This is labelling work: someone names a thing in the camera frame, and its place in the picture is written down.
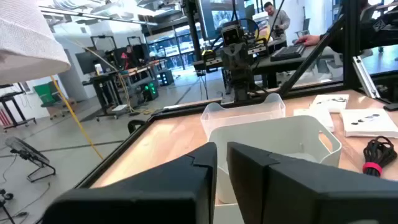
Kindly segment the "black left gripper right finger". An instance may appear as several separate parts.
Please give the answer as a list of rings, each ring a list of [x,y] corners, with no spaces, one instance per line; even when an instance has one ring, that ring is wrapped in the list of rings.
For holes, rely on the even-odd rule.
[[[397,223],[397,182],[227,144],[245,223]]]

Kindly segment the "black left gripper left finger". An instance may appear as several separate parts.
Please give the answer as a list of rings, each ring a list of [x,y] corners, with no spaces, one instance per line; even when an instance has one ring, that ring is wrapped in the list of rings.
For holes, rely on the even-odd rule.
[[[105,187],[69,190],[46,209],[43,222],[213,223],[216,150],[208,142]]]

